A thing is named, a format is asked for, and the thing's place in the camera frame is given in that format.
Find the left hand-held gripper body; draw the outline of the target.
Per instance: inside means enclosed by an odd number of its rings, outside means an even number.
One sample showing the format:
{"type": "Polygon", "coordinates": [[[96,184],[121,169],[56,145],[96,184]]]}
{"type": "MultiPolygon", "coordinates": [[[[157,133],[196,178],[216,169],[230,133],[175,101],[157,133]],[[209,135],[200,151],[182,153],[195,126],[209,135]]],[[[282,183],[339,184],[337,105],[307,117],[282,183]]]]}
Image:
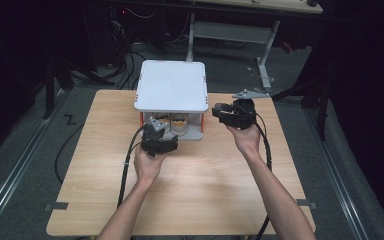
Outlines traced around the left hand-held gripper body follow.
{"type": "Polygon", "coordinates": [[[168,124],[158,119],[150,117],[143,126],[141,148],[151,157],[163,154],[163,141],[168,124]]]}

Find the desk with white metal legs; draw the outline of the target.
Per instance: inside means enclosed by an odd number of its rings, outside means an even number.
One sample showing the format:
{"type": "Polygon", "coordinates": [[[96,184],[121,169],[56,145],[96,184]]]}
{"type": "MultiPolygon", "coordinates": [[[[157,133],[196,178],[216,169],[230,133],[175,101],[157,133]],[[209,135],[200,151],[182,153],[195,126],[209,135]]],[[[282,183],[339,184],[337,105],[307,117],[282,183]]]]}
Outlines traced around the desk with white metal legs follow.
{"type": "Polygon", "coordinates": [[[182,5],[166,13],[165,47],[174,60],[206,65],[207,89],[232,93],[272,90],[271,68],[283,29],[301,33],[323,15],[313,0],[164,0],[182,5]]]}

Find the person's right hand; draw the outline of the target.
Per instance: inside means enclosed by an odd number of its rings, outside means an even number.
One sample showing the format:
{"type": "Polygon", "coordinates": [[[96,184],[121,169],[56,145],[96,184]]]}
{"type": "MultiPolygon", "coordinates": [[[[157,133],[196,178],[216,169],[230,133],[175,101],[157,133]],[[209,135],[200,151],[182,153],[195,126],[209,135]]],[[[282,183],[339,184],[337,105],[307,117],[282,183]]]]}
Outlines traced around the person's right hand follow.
{"type": "Polygon", "coordinates": [[[255,125],[241,130],[227,126],[227,130],[233,135],[236,147],[246,160],[256,160],[260,158],[260,132],[255,125]]]}

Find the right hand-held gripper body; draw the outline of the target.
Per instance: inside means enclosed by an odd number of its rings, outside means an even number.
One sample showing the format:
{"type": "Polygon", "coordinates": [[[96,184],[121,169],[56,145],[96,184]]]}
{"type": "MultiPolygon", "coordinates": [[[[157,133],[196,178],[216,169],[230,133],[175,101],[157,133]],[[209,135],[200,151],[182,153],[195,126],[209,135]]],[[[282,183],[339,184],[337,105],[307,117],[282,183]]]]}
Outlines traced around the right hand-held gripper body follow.
{"type": "Polygon", "coordinates": [[[244,130],[255,124],[257,112],[254,99],[267,98],[268,96],[268,93],[247,89],[234,94],[234,101],[230,105],[227,125],[244,130]]]}

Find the metal floor rail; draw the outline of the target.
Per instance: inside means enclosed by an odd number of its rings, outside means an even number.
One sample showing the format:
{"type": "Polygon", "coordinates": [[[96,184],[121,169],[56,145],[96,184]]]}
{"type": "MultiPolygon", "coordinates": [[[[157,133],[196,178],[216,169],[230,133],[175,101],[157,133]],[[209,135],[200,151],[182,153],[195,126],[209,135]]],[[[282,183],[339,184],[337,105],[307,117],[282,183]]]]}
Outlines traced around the metal floor rail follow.
{"type": "Polygon", "coordinates": [[[338,168],[335,164],[333,155],[326,143],[320,137],[317,128],[316,117],[311,110],[304,109],[304,115],[310,125],[311,132],[313,133],[319,148],[321,149],[322,156],[327,168],[327,173],[331,181],[332,187],[335,191],[335,194],[338,198],[339,204],[341,206],[342,212],[348,222],[348,225],[353,233],[355,240],[369,240],[367,231],[363,226],[361,218],[357,212],[356,205],[351,198],[349,191],[347,190],[344,181],[338,171],[338,168]]]}
{"type": "Polygon", "coordinates": [[[23,178],[25,172],[27,171],[30,163],[32,162],[33,154],[36,152],[37,146],[42,140],[49,124],[53,120],[56,111],[67,99],[69,93],[69,90],[62,89],[57,92],[55,106],[41,119],[40,124],[30,137],[26,147],[17,159],[17,162],[13,166],[11,172],[5,179],[4,183],[0,186],[0,215],[2,214],[7,203],[11,199],[13,193],[23,178]]]}

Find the black stand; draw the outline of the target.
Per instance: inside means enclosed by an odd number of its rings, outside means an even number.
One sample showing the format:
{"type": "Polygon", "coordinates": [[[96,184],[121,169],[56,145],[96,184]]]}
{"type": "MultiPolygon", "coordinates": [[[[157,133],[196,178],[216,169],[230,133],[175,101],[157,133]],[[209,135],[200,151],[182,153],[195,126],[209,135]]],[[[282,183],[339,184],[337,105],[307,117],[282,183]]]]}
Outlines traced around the black stand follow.
{"type": "Polygon", "coordinates": [[[65,59],[51,59],[46,66],[44,119],[50,117],[55,107],[55,82],[58,82],[63,90],[71,90],[74,87],[69,65],[65,59]]]}
{"type": "Polygon", "coordinates": [[[273,101],[279,101],[287,96],[302,96],[301,107],[309,109],[316,107],[318,115],[316,130],[319,137],[325,140],[325,123],[331,80],[314,79],[307,82],[296,83],[293,87],[272,96],[273,101]]]}

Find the grey tape piece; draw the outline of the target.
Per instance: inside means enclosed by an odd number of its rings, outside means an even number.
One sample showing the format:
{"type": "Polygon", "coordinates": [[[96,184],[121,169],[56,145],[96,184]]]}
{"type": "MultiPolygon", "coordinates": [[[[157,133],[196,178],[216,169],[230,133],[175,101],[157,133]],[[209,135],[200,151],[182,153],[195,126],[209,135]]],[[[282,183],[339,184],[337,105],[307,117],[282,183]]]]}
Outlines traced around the grey tape piece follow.
{"type": "Polygon", "coordinates": [[[52,211],[52,210],[66,210],[69,203],[67,202],[53,202],[46,204],[44,207],[44,211],[52,211]]]}
{"type": "Polygon", "coordinates": [[[308,199],[296,199],[296,202],[299,206],[307,206],[311,210],[318,209],[317,204],[308,199]]]}

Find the white shoe storage box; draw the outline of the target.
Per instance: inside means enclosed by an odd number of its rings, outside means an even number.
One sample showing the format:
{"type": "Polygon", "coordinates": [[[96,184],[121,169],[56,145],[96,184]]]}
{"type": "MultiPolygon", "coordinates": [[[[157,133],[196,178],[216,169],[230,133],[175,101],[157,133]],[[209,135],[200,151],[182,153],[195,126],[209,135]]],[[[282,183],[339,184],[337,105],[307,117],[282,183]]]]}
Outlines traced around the white shoe storage box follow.
{"type": "Polygon", "coordinates": [[[201,62],[146,60],[143,62],[134,107],[140,112],[140,124],[158,113],[171,117],[180,113],[187,116],[187,132],[180,140],[201,140],[204,130],[204,113],[208,110],[205,65],[201,62]]]}

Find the person's left hand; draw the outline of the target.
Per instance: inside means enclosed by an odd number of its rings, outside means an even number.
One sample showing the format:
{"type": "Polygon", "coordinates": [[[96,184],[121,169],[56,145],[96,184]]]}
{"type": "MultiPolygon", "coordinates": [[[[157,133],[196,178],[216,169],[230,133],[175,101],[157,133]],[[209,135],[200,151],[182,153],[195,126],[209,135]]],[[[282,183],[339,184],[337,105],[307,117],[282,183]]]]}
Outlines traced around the person's left hand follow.
{"type": "Polygon", "coordinates": [[[168,154],[149,156],[141,147],[135,150],[134,166],[137,174],[137,185],[150,188],[158,177],[162,164],[168,154]]]}

